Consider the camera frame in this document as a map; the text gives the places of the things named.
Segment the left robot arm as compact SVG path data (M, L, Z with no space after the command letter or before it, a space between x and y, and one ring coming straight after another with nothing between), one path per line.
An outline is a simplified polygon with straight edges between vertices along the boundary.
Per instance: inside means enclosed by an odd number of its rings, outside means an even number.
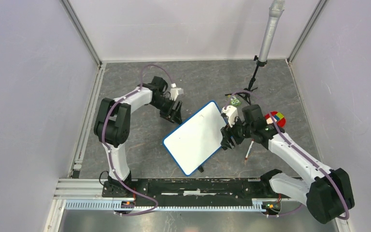
M132 192L131 171L127 164L125 143L130 134L131 115L145 105L159 110L160 117L182 124L178 97L184 90L155 76L151 83L139 84L133 91L119 98L104 98L100 103L94 134L102 143L109 164L107 181L103 186L121 197Z

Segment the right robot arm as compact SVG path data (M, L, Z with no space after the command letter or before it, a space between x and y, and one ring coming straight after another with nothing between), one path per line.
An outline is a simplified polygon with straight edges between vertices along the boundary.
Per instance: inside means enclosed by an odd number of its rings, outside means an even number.
M243 118L231 105L221 109L221 116L227 122L221 129L221 147L224 150L251 139L280 157L299 174L300 179L295 179L277 169L265 173L259 185L263 196L285 195L306 206L322 224L335 218L350 218L349 210L355 201L349 175L344 169L334 170L311 156L277 124L275 116L263 114L257 104L244 107Z

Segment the blue framed whiteboard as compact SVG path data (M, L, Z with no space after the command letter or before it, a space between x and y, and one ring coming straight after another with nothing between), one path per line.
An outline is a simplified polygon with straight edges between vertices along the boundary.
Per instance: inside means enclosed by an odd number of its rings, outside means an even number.
M226 125L216 102L210 101L163 139L163 146L185 176L191 176L221 148Z

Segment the white marker pen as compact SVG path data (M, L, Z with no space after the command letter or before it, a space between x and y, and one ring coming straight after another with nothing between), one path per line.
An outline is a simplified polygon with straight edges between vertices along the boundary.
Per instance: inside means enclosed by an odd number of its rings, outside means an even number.
M246 152L246 155L244 157L244 160L248 160L248 158L249 158L249 156L251 154L251 151L252 151L252 148L253 148L254 143L255 143L255 141L254 140L251 140L250 145L248 147L248 150Z

